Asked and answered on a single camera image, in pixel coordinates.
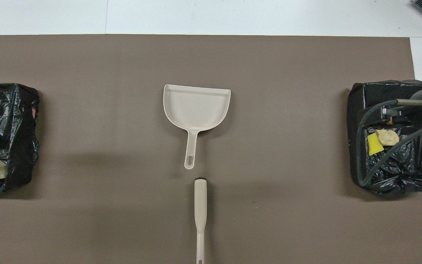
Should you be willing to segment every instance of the sponge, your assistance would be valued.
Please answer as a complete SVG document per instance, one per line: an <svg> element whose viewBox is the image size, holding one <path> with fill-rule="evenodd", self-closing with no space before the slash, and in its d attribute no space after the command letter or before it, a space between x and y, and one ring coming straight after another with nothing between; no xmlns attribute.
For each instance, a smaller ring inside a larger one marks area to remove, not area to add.
<svg viewBox="0 0 422 264"><path fill-rule="evenodd" d="M379 138L375 133L367 136L367 145L369 146L369 156L384 150L384 147L380 144Z"/></svg>

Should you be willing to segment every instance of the beige plastic handle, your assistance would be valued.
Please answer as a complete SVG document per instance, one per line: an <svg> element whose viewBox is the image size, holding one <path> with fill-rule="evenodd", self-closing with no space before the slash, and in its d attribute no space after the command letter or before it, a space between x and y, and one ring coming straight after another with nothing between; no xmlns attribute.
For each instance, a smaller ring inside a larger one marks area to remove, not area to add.
<svg viewBox="0 0 422 264"><path fill-rule="evenodd" d="M193 169L195 165L196 139L198 131L188 131L188 141L186 143L185 168Z"/></svg>
<svg viewBox="0 0 422 264"><path fill-rule="evenodd" d="M204 227L208 211L205 179L195 180L196 264L204 264Z"/></svg>

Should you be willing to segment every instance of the black cable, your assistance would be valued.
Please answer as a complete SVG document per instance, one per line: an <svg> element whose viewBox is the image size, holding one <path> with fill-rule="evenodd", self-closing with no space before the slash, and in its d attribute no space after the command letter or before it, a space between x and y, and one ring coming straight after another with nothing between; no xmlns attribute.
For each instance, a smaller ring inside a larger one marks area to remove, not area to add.
<svg viewBox="0 0 422 264"><path fill-rule="evenodd" d="M374 176L375 172L380 168L380 166L382 166L382 164L384 164L385 161L387 161L387 159L392 156L392 154L394 152L396 152L402 145L404 145L406 142L409 142L410 140L412 140L413 138L422 135L422 129L417 130L416 132L407 135L406 137L404 137L402 140L400 140L397 144L395 144L395 146L391 147L389 149L388 152L386 152L381 158L380 160L377 161L377 163L374 165L374 167L372 167L372 169L369 171L369 173L367 174L366 178L364 179L366 182L363 182L364 184L366 184L371 178L372 176Z"/></svg>
<svg viewBox="0 0 422 264"><path fill-rule="evenodd" d="M371 109L369 109L363 116L362 119L359 121L357 133L356 133L356 173L358 177L358 183L361 186L365 186L367 182L370 180L366 177L366 179L362 179L362 170L360 167L361 157L360 157L360 142L361 142L361 134L362 134L362 128L364 127L365 122L367 121L367 118L373 113L381 109L382 107L387 106L394 106L397 105L397 100L390 100L386 101L380 104L376 104Z"/></svg>

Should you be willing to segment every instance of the dustpan scoop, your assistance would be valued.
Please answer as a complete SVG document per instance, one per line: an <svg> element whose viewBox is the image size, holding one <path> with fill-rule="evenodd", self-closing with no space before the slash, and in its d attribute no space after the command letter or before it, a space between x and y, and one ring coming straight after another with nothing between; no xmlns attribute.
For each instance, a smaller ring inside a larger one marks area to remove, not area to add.
<svg viewBox="0 0 422 264"><path fill-rule="evenodd" d="M164 112L172 124L188 132L185 168L195 165L198 133L219 125L226 117L231 90L169 85L164 87Z"/></svg>

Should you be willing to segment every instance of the white floor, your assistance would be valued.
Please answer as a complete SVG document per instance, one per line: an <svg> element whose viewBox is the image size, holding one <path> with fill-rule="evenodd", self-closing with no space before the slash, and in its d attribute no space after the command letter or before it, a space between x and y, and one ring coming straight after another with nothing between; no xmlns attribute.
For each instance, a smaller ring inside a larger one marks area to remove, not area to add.
<svg viewBox="0 0 422 264"><path fill-rule="evenodd" d="M422 80L411 0L0 0L0 35L105 33L410 37Z"/></svg>

